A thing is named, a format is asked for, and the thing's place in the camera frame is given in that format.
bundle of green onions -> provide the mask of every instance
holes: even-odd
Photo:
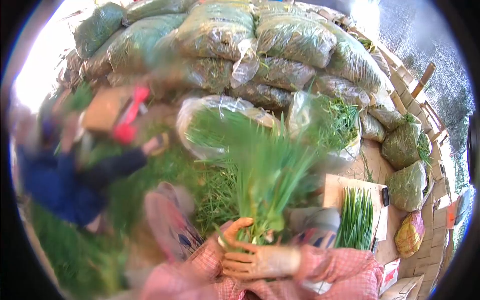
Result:
[[[203,124],[197,128],[204,132],[191,131],[189,138],[199,144],[228,145],[223,162],[235,166],[232,200],[241,217],[254,219],[238,239],[261,245],[283,229],[283,210],[293,193],[299,193],[299,182],[317,155],[312,147],[290,139],[283,117],[278,134],[275,125],[270,129],[238,115],[224,111],[220,117],[218,109],[204,109],[196,115],[196,122]]]
[[[372,240],[373,205],[370,191],[345,188],[342,221],[335,248],[369,250]]]
[[[230,148],[237,163],[237,201],[240,216],[253,218],[253,225],[239,233],[238,240],[253,244],[273,242],[284,228],[283,210],[317,157],[315,151],[287,134],[276,135],[257,128],[245,135],[243,144]]]

clear plastic wrap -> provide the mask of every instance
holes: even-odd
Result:
[[[194,2],[195,0],[143,0],[134,2],[127,7],[122,23],[128,27],[143,18],[169,13],[184,13]]]
[[[390,68],[388,67],[388,62],[385,57],[382,55],[378,48],[374,48],[370,51],[370,55],[372,56],[373,60],[378,64],[380,70],[382,70],[388,78],[390,78]]]
[[[382,156],[396,170],[406,168],[420,159],[417,142],[421,133],[420,120],[410,115],[412,121],[405,121],[387,135],[382,144]]]
[[[296,92],[288,111],[287,129],[293,138],[315,146],[321,160],[318,168],[339,170],[355,161],[360,153],[361,124],[354,106],[325,95]]]
[[[75,48],[82,59],[90,58],[121,27],[125,9],[108,2],[93,10],[73,33]]]
[[[280,129],[280,122],[278,119],[268,114],[261,108],[254,108],[253,104],[242,99],[234,99],[229,96],[206,96],[199,98],[193,96],[183,101],[182,107],[177,116],[177,132],[180,141],[192,154],[201,160],[215,159],[222,156],[226,149],[206,147],[192,143],[187,136],[190,123],[194,118],[196,112],[206,108],[217,108],[220,114],[223,110],[231,112],[238,112],[259,124],[266,127],[275,127]]]
[[[418,160],[409,167],[397,171],[385,179],[390,202],[406,212],[423,206],[423,190],[427,186],[425,166]]]
[[[350,80],[369,93],[387,90],[391,94],[394,90],[392,83],[363,45],[336,24],[330,21],[322,23],[337,39],[326,71]]]
[[[141,19],[128,27],[108,47],[108,61],[115,73],[144,73],[150,69],[156,43],[180,26],[186,14],[166,14]]]
[[[364,110],[370,104],[370,97],[361,87],[347,79],[329,75],[323,71],[318,71],[303,89],[307,91],[310,86],[312,94],[320,93],[329,97],[342,97],[345,103],[358,105],[359,111]]]
[[[228,95],[235,98],[243,98],[263,109],[284,108],[290,105],[293,99],[290,91],[270,85],[256,84],[251,81],[229,89]]]
[[[314,75],[315,69],[301,62],[268,57],[260,59],[260,66],[252,81],[296,92],[303,89]]]
[[[201,88],[221,94],[230,81],[232,64],[229,60],[213,58],[174,59],[168,66],[152,72],[153,81],[166,88]]]
[[[259,65],[251,12],[243,1],[206,2],[191,11],[174,44],[187,57],[234,61],[231,84],[243,84],[255,76]]]
[[[362,124],[362,138],[377,141],[379,143],[384,142],[387,133],[385,128],[377,119],[375,119],[372,115],[367,114],[365,117],[360,118],[360,121]]]
[[[256,34],[258,53],[324,68],[337,38],[319,21],[294,13],[261,12]]]
[[[108,61],[107,50],[110,44],[125,30],[117,30],[88,60],[84,61],[80,68],[80,77],[90,81],[112,72],[112,66]]]
[[[405,122],[400,112],[395,109],[390,96],[377,100],[375,105],[368,108],[368,112],[374,116],[388,132],[394,131]]]

wooden stick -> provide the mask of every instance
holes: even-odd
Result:
[[[421,77],[419,83],[417,84],[417,86],[415,87],[415,89],[412,92],[412,97],[413,98],[417,98],[417,96],[420,94],[423,87],[427,84],[428,80],[430,79],[430,77],[433,74],[433,71],[435,71],[436,68],[437,67],[433,64],[433,62],[431,62],[428,65],[427,69],[425,70],[425,73],[423,73],[423,76]]]

colorful plastic bag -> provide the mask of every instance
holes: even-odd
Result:
[[[421,211],[416,210],[405,217],[395,235],[395,245],[401,258],[412,256],[420,249],[425,227],[421,218]]]

green leaves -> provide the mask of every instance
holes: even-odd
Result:
[[[372,240],[373,205],[370,191],[345,188],[342,221],[335,248],[368,250]]]

